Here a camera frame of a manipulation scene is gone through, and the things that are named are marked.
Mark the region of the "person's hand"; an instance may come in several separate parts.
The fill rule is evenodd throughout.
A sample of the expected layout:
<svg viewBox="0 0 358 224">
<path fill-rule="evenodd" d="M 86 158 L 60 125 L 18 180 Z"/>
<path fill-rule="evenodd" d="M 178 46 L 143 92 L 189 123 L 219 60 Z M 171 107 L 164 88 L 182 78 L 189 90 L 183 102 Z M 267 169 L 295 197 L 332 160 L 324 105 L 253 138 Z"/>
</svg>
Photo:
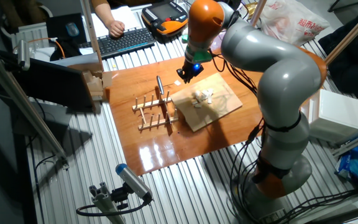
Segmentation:
<svg viewBox="0 0 358 224">
<path fill-rule="evenodd" d="M 108 22 L 107 28 L 109 31 L 109 35 L 114 38 L 120 38 L 125 31 L 125 25 L 121 21 L 113 20 L 111 22 Z"/>
</svg>

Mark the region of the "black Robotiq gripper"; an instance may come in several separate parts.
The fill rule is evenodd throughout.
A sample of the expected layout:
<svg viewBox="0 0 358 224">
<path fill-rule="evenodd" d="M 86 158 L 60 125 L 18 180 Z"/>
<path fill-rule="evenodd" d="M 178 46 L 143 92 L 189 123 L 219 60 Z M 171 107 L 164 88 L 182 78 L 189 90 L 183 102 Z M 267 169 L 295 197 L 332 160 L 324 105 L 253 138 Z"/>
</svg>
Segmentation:
<svg viewBox="0 0 358 224">
<path fill-rule="evenodd" d="M 185 60 L 185 63 L 181 68 L 177 69 L 178 76 L 184 80 L 184 83 L 189 83 L 193 77 L 196 77 L 204 70 L 200 63 L 190 63 Z"/>
</svg>

